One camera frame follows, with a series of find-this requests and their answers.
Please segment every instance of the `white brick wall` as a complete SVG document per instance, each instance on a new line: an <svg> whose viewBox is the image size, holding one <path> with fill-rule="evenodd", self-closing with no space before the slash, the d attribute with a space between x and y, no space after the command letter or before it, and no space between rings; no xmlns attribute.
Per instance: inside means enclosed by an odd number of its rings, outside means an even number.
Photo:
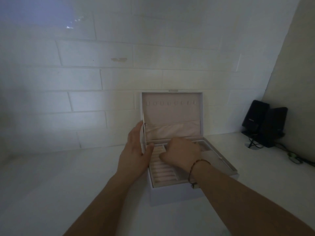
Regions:
<svg viewBox="0 0 315 236"><path fill-rule="evenodd" d="M239 131L298 2L77 0L74 29L0 23L0 137L14 154L123 144L139 92L167 89L204 92L205 134Z"/></svg>

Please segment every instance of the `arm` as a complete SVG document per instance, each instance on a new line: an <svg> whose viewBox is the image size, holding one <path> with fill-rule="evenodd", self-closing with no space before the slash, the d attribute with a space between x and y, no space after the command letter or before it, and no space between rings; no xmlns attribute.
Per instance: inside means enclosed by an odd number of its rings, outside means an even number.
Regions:
<svg viewBox="0 0 315 236"><path fill-rule="evenodd" d="M190 172L201 158L200 147L187 139L174 138L160 158ZM294 215L207 162L197 162L192 176L233 235L315 235Z"/></svg>
<svg viewBox="0 0 315 236"><path fill-rule="evenodd" d="M115 175L104 189L65 232L64 236L115 235L121 209L133 182L148 168L154 145L142 154L140 130L142 121L129 133Z"/></svg>

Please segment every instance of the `right hand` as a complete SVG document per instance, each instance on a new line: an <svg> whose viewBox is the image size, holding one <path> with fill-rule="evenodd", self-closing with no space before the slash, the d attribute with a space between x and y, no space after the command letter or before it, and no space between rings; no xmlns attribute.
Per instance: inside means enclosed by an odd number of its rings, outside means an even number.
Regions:
<svg viewBox="0 0 315 236"><path fill-rule="evenodd" d="M201 159L200 146L188 139L172 138L167 144L167 151L160 154L160 159L169 165L190 172L194 162Z"/></svg>

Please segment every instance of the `forearm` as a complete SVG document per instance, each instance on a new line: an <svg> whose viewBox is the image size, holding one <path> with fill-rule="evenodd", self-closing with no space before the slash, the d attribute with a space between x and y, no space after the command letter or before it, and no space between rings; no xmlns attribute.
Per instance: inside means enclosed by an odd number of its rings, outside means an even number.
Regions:
<svg viewBox="0 0 315 236"><path fill-rule="evenodd" d="M64 236L115 235L129 182L114 175Z"/></svg>
<svg viewBox="0 0 315 236"><path fill-rule="evenodd" d="M198 162L192 175L233 235L315 235L291 213L206 162Z"/></svg>

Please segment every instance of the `left hand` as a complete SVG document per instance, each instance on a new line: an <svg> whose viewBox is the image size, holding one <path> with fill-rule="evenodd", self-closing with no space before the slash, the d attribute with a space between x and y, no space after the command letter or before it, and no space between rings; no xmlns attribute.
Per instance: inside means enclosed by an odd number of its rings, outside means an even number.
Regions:
<svg viewBox="0 0 315 236"><path fill-rule="evenodd" d="M154 144L151 143L147 146L145 153L142 153L140 145L142 125L143 121L140 121L128 134L128 141L119 157L116 175L129 185L135 182L148 168L154 149Z"/></svg>

